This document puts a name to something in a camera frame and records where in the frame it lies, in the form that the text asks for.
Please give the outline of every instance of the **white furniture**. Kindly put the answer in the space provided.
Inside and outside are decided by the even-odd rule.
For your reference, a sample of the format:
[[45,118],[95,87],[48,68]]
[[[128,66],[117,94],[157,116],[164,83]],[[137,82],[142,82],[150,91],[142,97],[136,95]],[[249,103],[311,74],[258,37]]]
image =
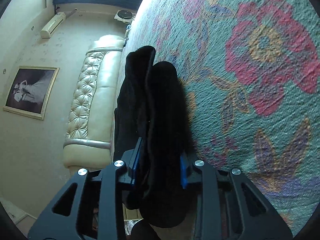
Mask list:
[[63,164],[71,175],[83,167],[103,169],[112,161],[111,129],[123,44],[123,38],[106,35],[86,54],[63,146]]

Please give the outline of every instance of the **wall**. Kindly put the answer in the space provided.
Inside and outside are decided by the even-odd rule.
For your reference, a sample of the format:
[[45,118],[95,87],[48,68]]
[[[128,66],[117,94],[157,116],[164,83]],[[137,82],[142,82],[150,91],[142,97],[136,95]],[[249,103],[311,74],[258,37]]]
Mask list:
[[[52,38],[43,40],[39,32],[54,14],[49,4],[45,8],[44,0],[12,0],[0,20],[2,105],[19,65],[60,67],[43,121],[0,111],[1,191],[5,199],[34,217],[69,179],[62,165],[62,147],[87,48],[103,35],[124,36],[126,30],[125,24],[113,19],[120,8],[106,6],[103,13],[78,11]],[[67,11],[68,5],[61,10]]]

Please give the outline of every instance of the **floral blanket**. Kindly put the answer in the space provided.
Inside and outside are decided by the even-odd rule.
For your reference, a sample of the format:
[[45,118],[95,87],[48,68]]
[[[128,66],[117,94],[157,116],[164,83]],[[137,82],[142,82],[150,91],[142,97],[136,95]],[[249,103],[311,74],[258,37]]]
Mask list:
[[122,56],[176,67],[199,158],[240,168],[293,234],[320,196],[320,19],[308,0],[143,0]]

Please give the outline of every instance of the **black round object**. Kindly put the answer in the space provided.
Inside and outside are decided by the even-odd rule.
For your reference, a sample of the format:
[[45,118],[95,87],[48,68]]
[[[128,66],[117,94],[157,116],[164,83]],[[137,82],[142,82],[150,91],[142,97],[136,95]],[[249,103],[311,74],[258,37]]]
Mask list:
[[125,20],[130,20],[133,17],[133,14],[126,10],[121,10],[118,12],[118,16]]

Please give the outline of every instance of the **wedding photo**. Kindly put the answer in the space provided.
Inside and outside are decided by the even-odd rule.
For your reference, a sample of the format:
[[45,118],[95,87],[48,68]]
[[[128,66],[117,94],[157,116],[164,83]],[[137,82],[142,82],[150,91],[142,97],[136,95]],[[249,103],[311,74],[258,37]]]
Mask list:
[[43,120],[49,94],[58,71],[57,67],[19,67],[4,110]]

